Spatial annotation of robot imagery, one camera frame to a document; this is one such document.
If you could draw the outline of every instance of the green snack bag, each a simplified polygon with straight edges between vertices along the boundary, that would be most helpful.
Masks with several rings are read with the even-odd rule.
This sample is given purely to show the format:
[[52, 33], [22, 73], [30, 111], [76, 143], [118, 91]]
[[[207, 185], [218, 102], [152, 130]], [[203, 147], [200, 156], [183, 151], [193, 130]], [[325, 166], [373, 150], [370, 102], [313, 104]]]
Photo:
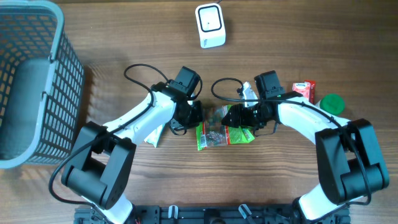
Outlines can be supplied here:
[[249, 143], [254, 140], [250, 130], [231, 128], [221, 124], [231, 105], [205, 109], [205, 121], [197, 126], [198, 150], [206, 147]]

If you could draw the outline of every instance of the metal base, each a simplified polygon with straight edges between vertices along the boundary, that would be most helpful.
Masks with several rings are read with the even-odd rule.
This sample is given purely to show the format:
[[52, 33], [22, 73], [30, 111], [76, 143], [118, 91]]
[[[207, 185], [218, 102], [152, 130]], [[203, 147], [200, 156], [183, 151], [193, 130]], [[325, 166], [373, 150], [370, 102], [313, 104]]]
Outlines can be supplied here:
[[[291, 204], [275, 204], [263, 207], [248, 206], [255, 224], [291, 224]], [[178, 218], [169, 218], [169, 208], [159, 206], [136, 206], [133, 208], [133, 220], [138, 219], [141, 224], [249, 224], [238, 207], [179, 207]], [[319, 221], [318, 224], [350, 224], [349, 210], [343, 209], [330, 217]], [[74, 224], [107, 224], [101, 215], [90, 207], [77, 208]]]

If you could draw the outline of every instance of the laundry basket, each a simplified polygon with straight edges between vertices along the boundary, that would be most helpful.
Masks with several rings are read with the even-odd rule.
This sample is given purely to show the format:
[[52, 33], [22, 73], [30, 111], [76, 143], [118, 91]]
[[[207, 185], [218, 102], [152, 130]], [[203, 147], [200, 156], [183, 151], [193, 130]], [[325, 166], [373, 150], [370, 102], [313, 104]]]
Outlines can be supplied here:
[[0, 168], [56, 164], [71, 151], [85, 76], [47, 1], [0, 1]]

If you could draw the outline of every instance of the wooden table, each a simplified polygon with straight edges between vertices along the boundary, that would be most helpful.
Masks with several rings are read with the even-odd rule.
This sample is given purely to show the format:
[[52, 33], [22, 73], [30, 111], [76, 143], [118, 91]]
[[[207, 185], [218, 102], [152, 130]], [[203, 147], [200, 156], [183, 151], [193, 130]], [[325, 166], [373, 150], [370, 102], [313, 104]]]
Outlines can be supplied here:
[[[398, 3], [396, 1], [225, 1], [227, 41], [200, 48], [195, 8], [202, 2], [61, 4], [65, 30], [87, 81], [82, 119], [99, 124], [136, 106], [147, 94], [127, 82], [123, 70], [148, 63], [175, 78], [181, 66], [203, 79], [199, 100], [222, 105], [210, 93], [222, 77], [250, 81], [276, 70], [281, 84], [317, 81], [316, 101], [329, 93], [346, 102], [342, 116], [372, 122], [390, 172], [388, 189], [367, 207], [352, 206], [353, 223], [398, 219]], [[162, 78], [147, 68], [130, 76], [151, 85]], [[219, 85], [237, 97], [235, 83]], [[0, 170], [1, 223], [71, 223], [75, 206], [53, 199], [47, 182], [52, 166]], [[169, 130], [154, 148], [137, 148], [125, 191], [137, 205], [238, 205], [290, 203], [318, 183], [315, 147], [298, 132], [277, 134], [250, 145], [197, 151], [195, 130]], [[62, 187], [62, 196], [79, 199]]]

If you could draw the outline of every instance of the green bottle cap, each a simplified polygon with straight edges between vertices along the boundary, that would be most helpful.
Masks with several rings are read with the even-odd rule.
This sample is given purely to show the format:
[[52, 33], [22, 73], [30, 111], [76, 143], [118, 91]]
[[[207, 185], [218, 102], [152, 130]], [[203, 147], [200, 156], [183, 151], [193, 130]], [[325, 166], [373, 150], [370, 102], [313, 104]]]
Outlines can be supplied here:
[[319, 106], [328, 113], [339, 115], [343, 112], [345, 104], [341, 96], [337, 94], [329, 94], [321, 100]]

